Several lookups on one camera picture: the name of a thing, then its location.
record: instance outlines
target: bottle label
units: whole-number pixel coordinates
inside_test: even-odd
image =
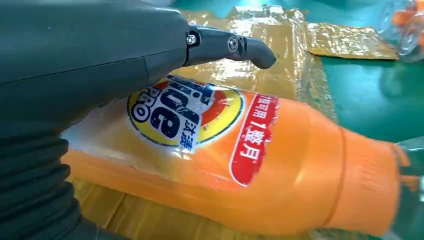
[[[271,141],[271,126],[276,122],[279,98],[256,94],[247,112],[232,153],[229,168],[233,179],[247,186],[259,172],[265,147]]]
[[[245,187],[259,172],[278,107],[275,96],[171,75],[127,102],[132,126],[150,143],[140,153],[167,159],[168,178],[222,190]]]
[[[130,121],[143,138],[191,153],[230,129],[244,107],[235,89],[172,75],[131,95],[127,104]]]

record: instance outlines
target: gold foil wrapping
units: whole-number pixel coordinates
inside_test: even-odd
[[[399,59],[394,48],[387,45],[371,27],[306,23],[306,41],[307,50],[314,55],[346,59]]]
[[[189,24],[215,27],[265,42],[277,57],[270,69],[248,61],[222,59],[173,72],[186,78],[302,101],[336,120],[321,59],[308,53],[305,15],[281,6],[237,6],[226,18],[210,12],[183,11]]]

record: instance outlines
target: clear plastic bottle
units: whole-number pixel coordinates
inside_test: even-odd
[[[424,136],[397,144],[409,163],[399,167],[400,198],[397,215],[384,240],[424,239]]]
[[[424,59],[424,0],[389,0],[375,28],[396,47],[402,61]]]

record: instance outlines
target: yellow circle logo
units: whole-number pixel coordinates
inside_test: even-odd
[[[168,76],[132,94],[127,111],[142,137],[161,146],[196,145],[225,133],[240,118],[244,99],[237,90]]]

